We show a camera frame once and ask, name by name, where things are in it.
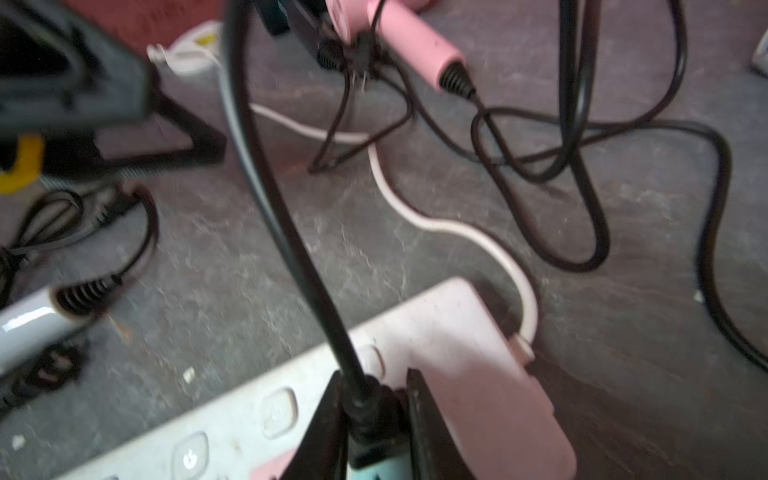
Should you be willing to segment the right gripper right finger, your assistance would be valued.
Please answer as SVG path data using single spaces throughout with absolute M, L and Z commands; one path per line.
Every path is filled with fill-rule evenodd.
M 461 456 L 427 381 L 409 368 L 406 395 L 414 479 L 475 479 Z

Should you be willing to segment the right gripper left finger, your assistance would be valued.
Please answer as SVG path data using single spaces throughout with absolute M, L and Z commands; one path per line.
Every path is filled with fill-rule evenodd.
M 344 406 L 345 383 L 336 371 L 281 480 L 346 478 L 349 420 Z

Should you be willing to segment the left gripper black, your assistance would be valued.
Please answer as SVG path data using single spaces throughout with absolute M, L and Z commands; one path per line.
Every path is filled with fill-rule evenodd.
M 166 95 L 152 109 L 153 69 L 127 46 L 58 1 L 2 2 L 2 134 L 77 133 L 46 142 L 46 180 L 132 180 L 223 162 L 225 134 Z

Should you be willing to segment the black plug with cable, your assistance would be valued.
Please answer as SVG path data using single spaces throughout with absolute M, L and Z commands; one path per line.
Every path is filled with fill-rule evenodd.
M 395 392 L 365 374 L 262 147 L 246 88 L 245 41 L 251 19 L 248 9 L 246 1 L 230 1 L 225 8 L 220 92 L 231 139 L 255 203 L 325 335 L 338 366 L 336 371 L 344 379 L 344 410 L 349 420 L 345 479 L 410 479 L 413 471 L 407 411 Z

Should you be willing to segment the white power strip coloured sockets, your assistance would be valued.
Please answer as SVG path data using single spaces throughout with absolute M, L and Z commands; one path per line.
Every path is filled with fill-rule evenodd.
M 338 331 L 74 479 L 571 479 L 553 406 L 466 280 Z

